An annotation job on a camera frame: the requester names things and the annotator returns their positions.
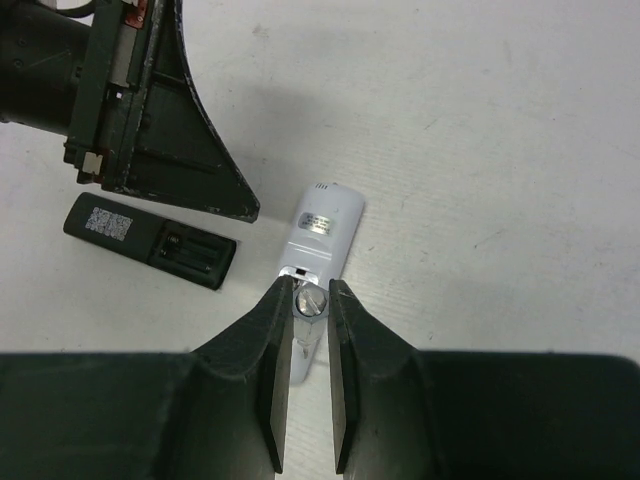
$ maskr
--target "black cylinder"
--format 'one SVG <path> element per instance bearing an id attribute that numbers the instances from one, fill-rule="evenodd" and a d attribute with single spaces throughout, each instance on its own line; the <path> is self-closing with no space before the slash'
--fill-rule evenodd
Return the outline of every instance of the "black cylinder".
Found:
<path id="1" fill-rule="evenodd" d="M 0 3 L 0 120 L 65 135 L 90 27 L 28 0 Z"/>

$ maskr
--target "black cable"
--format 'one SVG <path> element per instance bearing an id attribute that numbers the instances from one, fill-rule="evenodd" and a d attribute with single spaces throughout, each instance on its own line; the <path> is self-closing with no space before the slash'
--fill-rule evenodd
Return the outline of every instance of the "black cable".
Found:
<path id="1" fill-rule="evenodd" d="M 89 0 L 84 5 L 75 8 L 56 10 L 57 13 L 69 18 L 84 18 L 96 13 L 96 0 Z"/>

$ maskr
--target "white remote control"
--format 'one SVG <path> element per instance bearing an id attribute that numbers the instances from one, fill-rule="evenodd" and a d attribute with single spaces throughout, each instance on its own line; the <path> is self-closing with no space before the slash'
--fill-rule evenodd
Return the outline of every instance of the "white remote control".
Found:
<path id="1" fill-rule="evenodd" d="M 312 185 L 298 204 L 278 263 L 278 276 L 291 275 L 299 287 L 294 308 L 291 384 L 301 383 L 307 376 L 326 329 L 329 280 L 342 273 L 363 209 L 362 194 L 335 183 Z"/>

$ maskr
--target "white sticker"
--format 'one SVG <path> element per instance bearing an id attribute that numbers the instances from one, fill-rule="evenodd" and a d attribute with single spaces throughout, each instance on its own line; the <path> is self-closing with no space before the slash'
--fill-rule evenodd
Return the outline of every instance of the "white sticker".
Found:
<path id="1" fill-rule="evenodd" d="M 133 219 L 129 217 L 93 207 L 93 212 L 84 228 L 123 242 L 132 223 Z"/>
<path id="2" fill-rule="evenodd" d="M 330 218 L 313 213 L 303 213 L 298 220 L 298 227 L 320 235 L 331 235 L 333 221 Z"/>

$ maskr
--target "table surface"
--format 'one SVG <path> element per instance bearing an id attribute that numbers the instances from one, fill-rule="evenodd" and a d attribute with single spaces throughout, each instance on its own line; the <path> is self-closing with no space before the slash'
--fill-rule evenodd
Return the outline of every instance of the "table surface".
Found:
<path id="1" fill-rule="evenodd" d="M 335 181 L 367 198 L 343 278 L 415 346 L 640 361 L 640 3 L 186 3 L 196 86 L 261 216 L 119 199 L 238 239 L 224 287 L 65 236 L 98 187 L 61 137 L 2 125 L 0 349 L 199 346 L 271 284 L 304 189 Z M 283 479 L 335 478 L 327 362 L 324 339 L 291 389 Z"/>

